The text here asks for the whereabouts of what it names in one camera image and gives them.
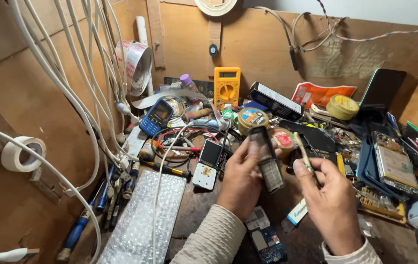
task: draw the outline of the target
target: purple bottle cap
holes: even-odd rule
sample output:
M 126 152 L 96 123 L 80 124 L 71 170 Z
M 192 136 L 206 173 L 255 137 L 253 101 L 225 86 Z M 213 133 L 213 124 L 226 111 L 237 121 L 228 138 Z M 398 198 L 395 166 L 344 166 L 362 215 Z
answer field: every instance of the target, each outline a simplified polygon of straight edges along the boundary
M 189 85 L 192 82 L 187 73 L 180 76 L 180 81 L 183 85 Z

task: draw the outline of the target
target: blue feature phone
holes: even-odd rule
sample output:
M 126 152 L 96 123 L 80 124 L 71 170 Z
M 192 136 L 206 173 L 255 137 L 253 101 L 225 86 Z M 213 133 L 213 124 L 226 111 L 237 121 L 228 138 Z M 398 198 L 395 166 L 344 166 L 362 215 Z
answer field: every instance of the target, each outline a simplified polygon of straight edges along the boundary
M 139 127 L 147 135 L 153 137 L 162 127 L 162 122 L 173 115 L 173 108 L 162 98 L 155 102 L 154 106 L 139 122 Z

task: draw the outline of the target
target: bubble wrap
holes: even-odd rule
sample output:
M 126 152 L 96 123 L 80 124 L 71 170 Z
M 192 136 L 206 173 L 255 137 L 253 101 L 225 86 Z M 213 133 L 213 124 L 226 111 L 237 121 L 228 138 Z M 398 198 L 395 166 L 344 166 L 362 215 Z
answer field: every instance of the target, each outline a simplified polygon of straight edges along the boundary
M 131 201 L 103 250 L 99 264 L 151 264 L 152 213 L 158 172 L 144 171 L 139 177 Z M 157 201 L 157 263 L 165 260 L 186 179 L 163 174 Z

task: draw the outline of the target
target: beige sleeve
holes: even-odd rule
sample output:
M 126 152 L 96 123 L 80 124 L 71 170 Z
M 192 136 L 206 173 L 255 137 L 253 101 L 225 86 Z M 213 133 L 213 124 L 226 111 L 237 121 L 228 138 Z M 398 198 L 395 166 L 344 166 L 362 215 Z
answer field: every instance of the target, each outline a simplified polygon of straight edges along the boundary
M 324 242 L 322 243 L 322 249 L 328 264 L 382 264 L 367 238 L 365 238 L 365 243 L 360 249 L 349 255 L 331 255 Z
M 173 264 L 231 263 L 247 229 L 233 213 L 212 205 L 198 230 L 188 237 Z

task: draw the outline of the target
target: hand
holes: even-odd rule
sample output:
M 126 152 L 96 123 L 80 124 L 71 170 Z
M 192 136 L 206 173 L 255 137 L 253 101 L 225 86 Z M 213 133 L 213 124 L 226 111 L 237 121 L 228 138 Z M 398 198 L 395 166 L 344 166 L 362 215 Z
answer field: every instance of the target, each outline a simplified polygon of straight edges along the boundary
M 249 151 L 247 138 L 225 164 L 224 182 L 217 204 L 235 214 L 240 221 L 250 217 L 262 189 L 257 172 L 258 153 Z
M 364 242 L 351 183 L 327 159 L 311 158 L 310 163 L 318 170 L 315 174 L 323 186 L 320 190 L 302 160 L 295 160 L 293 168 L 311 219 L 333 254 L 347 255 L 357 251 Z

